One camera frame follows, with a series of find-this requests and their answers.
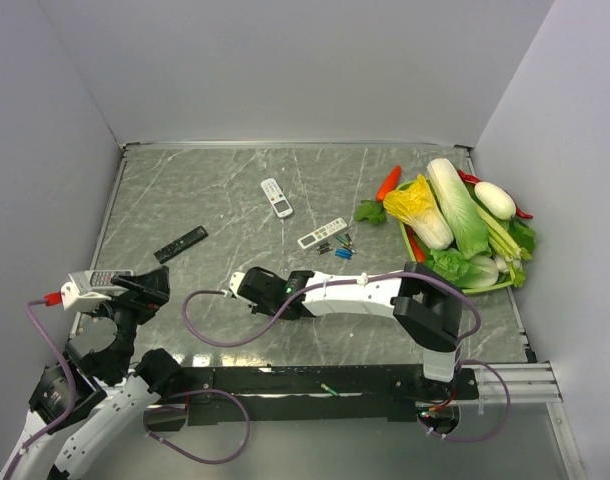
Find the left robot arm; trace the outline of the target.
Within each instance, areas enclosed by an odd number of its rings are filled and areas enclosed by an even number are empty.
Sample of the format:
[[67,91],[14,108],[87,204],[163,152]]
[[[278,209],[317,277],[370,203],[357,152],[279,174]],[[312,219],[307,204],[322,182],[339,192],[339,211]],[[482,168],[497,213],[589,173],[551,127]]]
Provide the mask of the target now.
[[[168,303],[169,269],[71,273],[56,292],[26,307],[54,352],[29,399],[22,433],[0,479],[79,479],[103,447],[158,400],[177,398],[182,368],[163,348],[133,363],[140,326]],[[82,331],[59,347],[34,307],[60,305],[86,318]]]

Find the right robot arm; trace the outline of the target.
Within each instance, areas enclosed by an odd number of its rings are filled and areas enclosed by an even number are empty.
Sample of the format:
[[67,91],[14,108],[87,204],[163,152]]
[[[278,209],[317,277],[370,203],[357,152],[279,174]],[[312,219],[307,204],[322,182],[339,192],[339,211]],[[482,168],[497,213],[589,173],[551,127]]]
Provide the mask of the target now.
[[481,322],[464,292],[428,267],[408,262],[400,271],[355,276],[299,270],[282,279],[261,267],[232,274],[232,294],[254,313],[274,319],[300,320],[331,314],[371,315],[393,319],[423,349],[423,390],[444,398],[457,384],[456,370],[465,307]]

